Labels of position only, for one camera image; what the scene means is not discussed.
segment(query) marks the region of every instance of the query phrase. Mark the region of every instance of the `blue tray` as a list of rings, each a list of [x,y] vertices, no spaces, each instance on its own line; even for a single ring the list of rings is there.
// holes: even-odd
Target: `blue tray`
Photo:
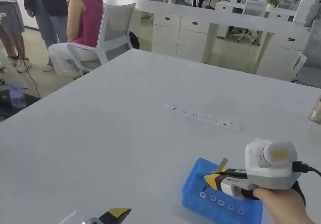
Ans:
[[[182,205],[216,224],[261,224],[263,204],[260,200],[238,200],[209,186],[204,191],[206,197],[200,198],[200,192],[206,184],[204,176],[216,167],[216,164],[203,158],[196,161],[182,189]],[[210,200],[211,195],[216,197],[216,201]],[[225,205],[219,206],[218,200]],[[230,211],[228,206],[233,206],[235,210]]]

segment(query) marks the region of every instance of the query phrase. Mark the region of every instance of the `potted plant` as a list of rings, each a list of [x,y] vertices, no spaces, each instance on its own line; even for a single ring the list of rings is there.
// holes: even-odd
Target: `potted plant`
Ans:
[[[266,9],[267,11],[272,8],[272,7],[277,7],[280,4],[281,0],[266,0],[267,6]]]

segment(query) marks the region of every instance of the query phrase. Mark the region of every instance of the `water bottle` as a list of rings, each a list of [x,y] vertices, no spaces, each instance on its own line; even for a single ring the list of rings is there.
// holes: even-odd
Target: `water bottle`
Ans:
[[[23,109],[27,102],[18,84],[10,84],[9,97],[11,105],[16,109]]]

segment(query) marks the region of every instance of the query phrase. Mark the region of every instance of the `chair backrest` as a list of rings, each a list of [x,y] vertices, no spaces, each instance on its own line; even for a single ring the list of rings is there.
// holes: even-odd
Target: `chair backrest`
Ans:
[[[106,53],[108,61],[132,48],[129,26],[136,3],[105,7],[97,48]]]
[[[303,53],[299,53],[298,57],[292,65],[292,73],[294,78],[296,78],[300,70],[303,68],[305,62],[306,56]]]
[[[262,16],[265,13],[266,1],[251,1],[245,2],[243,14],[252,16]]]
[[[293,4],[294,0],[281,0],[277,7],[283,9],[292,9]]]

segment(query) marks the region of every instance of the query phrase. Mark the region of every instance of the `black bag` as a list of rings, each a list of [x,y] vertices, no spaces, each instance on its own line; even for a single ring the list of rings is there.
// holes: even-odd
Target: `black bag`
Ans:
[[[132,44],[132,47],[135,49],[139,49],[140,43],[139,43],[138,37],[134,34],[134,32],[129,32],[129,36],[130,36],[130,42]]]

